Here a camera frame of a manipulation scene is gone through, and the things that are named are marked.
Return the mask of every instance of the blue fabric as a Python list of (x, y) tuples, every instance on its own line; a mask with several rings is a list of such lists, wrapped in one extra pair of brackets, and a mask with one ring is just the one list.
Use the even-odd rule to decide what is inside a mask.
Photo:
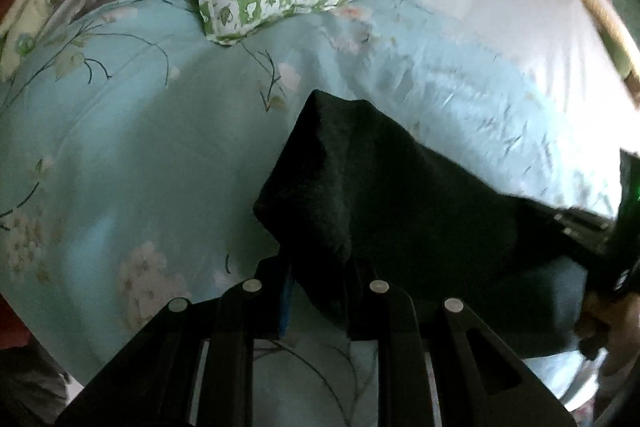
[(411, 1), (223, 48), (197, 0), (122, 0), (40, 41), (0, 108), (0, 214), (26, 200), (0, 229), (0, 293), (78, 380), (169, 298), (219, 296), (277, 252), (252, 204), (313, 89), (369, 100), (499, 190), (618, 205), (615, 149)]

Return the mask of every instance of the silver screw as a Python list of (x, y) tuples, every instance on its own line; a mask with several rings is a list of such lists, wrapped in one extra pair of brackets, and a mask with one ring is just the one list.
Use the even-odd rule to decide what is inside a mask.
[(447, 299), (444, 301), (444, 307), (451, 313), (460, 313), (464, 309), (465, 305), (460, 299)]
[(242, 283), (242, 289), (249, 293), (256, 293), (262, 288), (262, 283), (257, 279), (247, 279)]
[(187, 301), (187, 299), (178, 297), (177, 299), (172, 299), (171, 302), (169, 302), (169, 311), (174, 313), (180, 313), (185, 311), (188, 305), (189, 305), (189, 302)]
[(378, 293), (381, 295), (389, 291), (389, 283), (386, 281), (381, 281), (379, 279), (376, 279), (369, 283), (369, 289), (373, 293)]

